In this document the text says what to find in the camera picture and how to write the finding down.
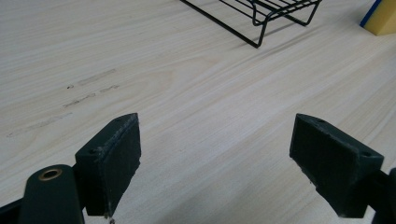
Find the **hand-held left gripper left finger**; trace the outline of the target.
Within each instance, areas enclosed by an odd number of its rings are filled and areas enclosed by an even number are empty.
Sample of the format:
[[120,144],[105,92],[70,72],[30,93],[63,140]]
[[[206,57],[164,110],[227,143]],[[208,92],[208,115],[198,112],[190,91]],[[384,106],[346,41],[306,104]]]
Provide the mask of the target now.
[[75,155],[89,216],[112,217],[140,165],[137,113],[111,120]]

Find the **yellow and blue sponge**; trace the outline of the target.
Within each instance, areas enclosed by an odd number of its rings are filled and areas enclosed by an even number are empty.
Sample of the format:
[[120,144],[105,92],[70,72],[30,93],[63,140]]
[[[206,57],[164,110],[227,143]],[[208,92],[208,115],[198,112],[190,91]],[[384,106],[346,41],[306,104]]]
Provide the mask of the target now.
[[396,34],[396,0],[375,0],[360,26],[374,35]]

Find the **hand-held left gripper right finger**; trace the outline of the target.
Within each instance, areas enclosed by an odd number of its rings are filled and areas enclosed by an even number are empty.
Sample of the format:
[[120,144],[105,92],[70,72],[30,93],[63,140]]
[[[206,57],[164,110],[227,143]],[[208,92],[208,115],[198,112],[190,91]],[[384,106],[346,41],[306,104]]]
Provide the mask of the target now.
[[364,216],[363,182],[380,170],[381,154],[323,119],[298,114],[290,157],[338,216]]

